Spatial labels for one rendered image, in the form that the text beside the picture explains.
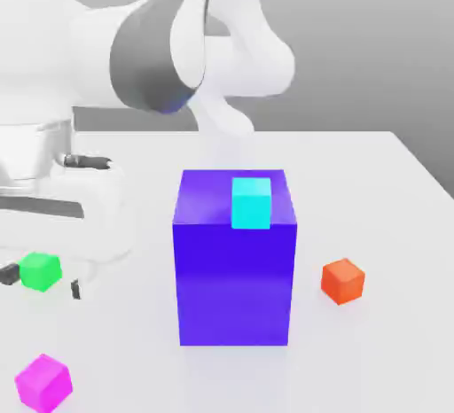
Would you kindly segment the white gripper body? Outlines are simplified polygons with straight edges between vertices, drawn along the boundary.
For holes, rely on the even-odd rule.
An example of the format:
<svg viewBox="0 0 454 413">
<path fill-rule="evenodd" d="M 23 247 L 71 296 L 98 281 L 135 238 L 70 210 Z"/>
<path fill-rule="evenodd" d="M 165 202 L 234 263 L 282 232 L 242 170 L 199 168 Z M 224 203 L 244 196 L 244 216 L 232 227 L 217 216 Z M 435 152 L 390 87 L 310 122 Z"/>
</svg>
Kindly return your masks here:
<svg viewBox="0 0 454 413">
<path fill-rule="evenodd" d="M 35 182 L 25 195 L 34 200 L 75 203 L 82 218 L 44 212 L 0 209 L 0 248 L 52 253 L 106 263 L 122 257 L 133 245 L 131 214 L 122 174 L 108 170 L 55 169 Z"/>
</svg>

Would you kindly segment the small green cube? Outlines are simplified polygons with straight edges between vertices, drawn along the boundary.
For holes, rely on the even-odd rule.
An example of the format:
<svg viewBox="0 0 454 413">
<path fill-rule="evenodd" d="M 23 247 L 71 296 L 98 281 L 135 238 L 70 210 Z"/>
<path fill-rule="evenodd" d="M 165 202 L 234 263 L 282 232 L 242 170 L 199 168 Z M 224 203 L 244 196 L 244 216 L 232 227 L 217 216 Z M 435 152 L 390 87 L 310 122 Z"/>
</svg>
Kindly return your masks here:
<svg viewBox="0 0 454 413">
<path fill-rule="evenodd" d="M 46 292 L 62 278 L 60 258 L 54 254 L 29 253 L 19 261 L 20 281 L 30 289 Z"/>
</svg>

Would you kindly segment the small magenta cube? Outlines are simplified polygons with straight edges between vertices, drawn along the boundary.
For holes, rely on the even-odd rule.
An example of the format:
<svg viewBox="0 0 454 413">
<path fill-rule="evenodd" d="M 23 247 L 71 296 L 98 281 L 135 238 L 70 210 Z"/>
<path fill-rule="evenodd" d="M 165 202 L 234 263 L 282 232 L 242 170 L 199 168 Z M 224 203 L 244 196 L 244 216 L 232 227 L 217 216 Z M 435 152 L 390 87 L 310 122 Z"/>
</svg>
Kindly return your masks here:
<svg viewBox="0 0 454 413">
<path fill-rule="evenodd" d="M 41 354 L 14 379 L 20 400 L 37 413 L 51 413 L 73 392 L 68 367 Z"/>
</svg>

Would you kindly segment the small cyan cube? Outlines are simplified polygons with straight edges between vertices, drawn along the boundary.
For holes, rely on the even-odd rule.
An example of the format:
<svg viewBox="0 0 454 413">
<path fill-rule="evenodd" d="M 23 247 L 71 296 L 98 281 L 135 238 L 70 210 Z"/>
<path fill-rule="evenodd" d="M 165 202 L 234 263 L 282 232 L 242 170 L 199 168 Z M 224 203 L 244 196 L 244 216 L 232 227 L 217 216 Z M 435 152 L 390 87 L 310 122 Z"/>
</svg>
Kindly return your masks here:
<svg viewBox="0 0 454 413">
<path fill-rule="evenodd" d="M 268 230 L 270 220 L 270 179 L 234 177 L 231 188 L 231 227 L 236 230 Z"/>
</svg>

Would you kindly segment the small orange cube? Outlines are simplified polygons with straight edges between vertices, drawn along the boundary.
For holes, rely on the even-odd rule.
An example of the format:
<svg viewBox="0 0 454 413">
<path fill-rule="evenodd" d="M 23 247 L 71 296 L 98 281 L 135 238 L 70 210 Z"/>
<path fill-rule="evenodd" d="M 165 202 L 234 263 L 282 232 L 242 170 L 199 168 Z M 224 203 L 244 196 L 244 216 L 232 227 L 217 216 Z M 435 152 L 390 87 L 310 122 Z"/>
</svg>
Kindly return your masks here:
<svg viewBox="0 0 454 413">
<path fill-rule="evenodd" d="M 348 258 L 323 266 L 321 289 L 337 305 L 360 298 L 364 289 L 365 273 Z"/>
</svg>

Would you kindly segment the large purple box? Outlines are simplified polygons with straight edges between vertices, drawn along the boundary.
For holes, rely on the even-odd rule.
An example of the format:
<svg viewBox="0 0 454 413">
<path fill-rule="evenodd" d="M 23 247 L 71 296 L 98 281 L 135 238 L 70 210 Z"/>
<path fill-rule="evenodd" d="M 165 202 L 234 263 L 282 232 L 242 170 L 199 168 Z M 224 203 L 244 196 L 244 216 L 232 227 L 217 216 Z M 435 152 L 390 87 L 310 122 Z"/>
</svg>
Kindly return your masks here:
<svg viewBox="0 0 454 413">
<path fill-rule="evenodd" d="M 232 227 L 236 178 L 270 180 L 269 229 Z M 186 169 L 172 225 L 181 345 L 286 345 L 297 220 L 284 171 Z"/>
</svg>

